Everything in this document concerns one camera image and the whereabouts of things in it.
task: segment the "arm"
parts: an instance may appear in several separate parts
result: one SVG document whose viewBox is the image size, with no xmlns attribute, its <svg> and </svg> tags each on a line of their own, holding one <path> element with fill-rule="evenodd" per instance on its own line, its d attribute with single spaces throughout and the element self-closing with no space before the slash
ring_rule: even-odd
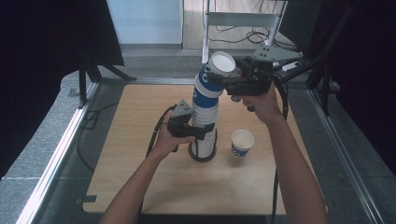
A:
<svg viewBox="0 0 396 224">
<path fill-rule="evenodd" d="M 318 182 L 279 110 L 274 84 L 264 95 L 240 98 L 244 105 L 255 107 L 257 117 L 268 128 L 283 203 L 291 223 L 328 223 Z"/>
<path fill-rule="evenodd" d="M 172 111 L 163 120 L 169 120 Z M 190 143 L 194 137 L 175 138 L 162 125 L 157 142 L 134 174 L 118 192 L 105 211 L 100 223 L 132 223 L 146 194 L 157 167 L 179 144 Z"/>
</svg>

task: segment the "black curtain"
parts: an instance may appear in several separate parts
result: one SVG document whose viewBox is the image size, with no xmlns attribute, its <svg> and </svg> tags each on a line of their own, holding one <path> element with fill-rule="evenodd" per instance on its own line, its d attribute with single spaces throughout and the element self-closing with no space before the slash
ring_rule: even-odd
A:
<svg viewBox="0 0 396 224">
<path fill-rule="evenodd" d="M 337 99 L 396 174 L 394 1 L 362 0 L 330 59 Z"/>
<path fill-rule="evenodd" d="M 18 158 L 84 57 L 123 65 L 106 0 L 0 6 L 0 176 Z"/>
</svg>

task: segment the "metal frame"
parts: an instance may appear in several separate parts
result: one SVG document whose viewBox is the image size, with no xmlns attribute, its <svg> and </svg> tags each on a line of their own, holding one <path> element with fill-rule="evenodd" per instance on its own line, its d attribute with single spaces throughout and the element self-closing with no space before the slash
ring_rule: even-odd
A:
<svg viewBox="0 0 396 224">
<path fill-rule="evenodd" d="M 210 12 L 210 0 L 206 0 L 206 11 L 204 15 L 204 41 L 202 45 L 202 63 L 209 59 L 209 26 L 247 26 L 247 27 L 272 27 L 268 40 L 271 46 L 275 40 L 277 30 L 282 19 L 283 11 L 287 1 L 281 2 L 280 10 L 276 14 L 262 13 L 235 13 L 235 12 Z"/>
<path fill-rule="evenodd" d="M 92 96 L 95 94 L 98 85 L 99 85 L 98 83 L 92 83 L 90 85 L 88 89 L 89 98 L 92 98 Z M 53 178 L 55 177 L 57 171 L 59 170 L 59 167 L 61 166 L 61 163 L 64 159 L 64 155 L 69 149 L 73 137 L 75 136 L 78 130 L 78 126 L 82 122 L 84 115 L 88 110 L 87 108 L 90 105 L 89 102 L 90 101 L 88 101 L 88 103 L 85 104 L 82 108 L 76 110 L 73 118 L 71 119 L 69 125 L 66 128 L 66 131 L 64 132 L 64 135 L 61 138 L 61 141 L 59 142 L 58 146 L 53 152 L 52 157 L 49 160 L 49 163 L 46 169 L 44 170 L 43 175 L 40 177 L 29 200 L 24 206 L 20 214 L 20 217 L 17 220 L 18 224 L 33 222 L 35 215 L 38 212 L 38 209 L 43 203 L 44 198 L 50 188 Z"/>
<path fill-rule="evenodd" d="M 366 212 L 367 217 L 370 219 L 371 223 L 384 223 L 384 220 L 382 219 L 381 214 L 378 211 L 377 205 L 375 204 L 373 196 L 371 195 L 366 184 L 361 178 L 361 173 L 358 171 L 354 162 L 350 158 L 347 149 L 343 144 L 343 141 L 341 140 L 337 130 L 332 124 L 332 120 L 330 119 L 330 117 L 326 116 L 325 112 L 321 109 L 320 100 L 317 92 L 310 89 L 308 89 L 307 91 L 308 95 L 312 99 L 315 109 L 318 112 L 322 124 L 326 129 L 327 134 L 332 140 L 332 144 L 338 155 L 338 158 L 344 166 L 346 175 L 348 176 L 353 189 L 355 190 L 359 200 L 361 201 L 361 205 Z"/>
</svg>

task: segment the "blue cup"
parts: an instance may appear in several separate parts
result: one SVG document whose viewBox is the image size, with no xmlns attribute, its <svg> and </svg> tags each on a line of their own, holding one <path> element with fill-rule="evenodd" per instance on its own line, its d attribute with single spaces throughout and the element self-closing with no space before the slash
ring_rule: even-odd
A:
<svg viewBox="0 0 396 224">
<path fill-rule="evenodd" d="M 219 98 L 209 98 L 201 94 L 196 88 L 192 95 L 192 101 L 201 108 L 211 108 L 219 103 Z"/>
<path fill-rule="evenodd" d="M 207 80 L 206 73 L 208 73 L 210 71 L 211 70 L 210 70 L 210 67 L 208 66 L 208 64 L 205 64 L 205 66 L 199 72 L 198 78 L 199 78 L 201 85 L 209 91 L 222 91 L 223 88 L 220 85 L 213 83 L 213 82 L 209 82 Z"/>
</svg>

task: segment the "wooden table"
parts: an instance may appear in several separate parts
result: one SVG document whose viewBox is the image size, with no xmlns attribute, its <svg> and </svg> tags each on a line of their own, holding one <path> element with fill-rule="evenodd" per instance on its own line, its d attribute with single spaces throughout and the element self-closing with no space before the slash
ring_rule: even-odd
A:
<svg viewBox="0 0 396 224">
<path fill-rule="evenodd" d="M 181 99 L 191 105 L 192 91 L 192 85 L 125 87 L 87 192 L 87 196 L 97 196 L 97 200 L 84 203 L 85 211 L 106 210 L 145 159 L 153 129 L 163 111 Z M 291 111 L 288 123 L 310 164 Z M 194 161 L 188 145 L 180 146 L 177 153 L 163 160 L 148 188 L 144 214 L 271 214 L 275 161 L 266 127 L 242 103 L 232 102 L 225 92 L 219 98 L 217 127 L 218 151 L 212 161 Z M 255 137 L 253 148 L 243 159 L 231 152 L 231 135 L 238 129 L 249 130 Z M 285 214 L 280 192 L 278 195 L 276 212 Z"/>
</svg>

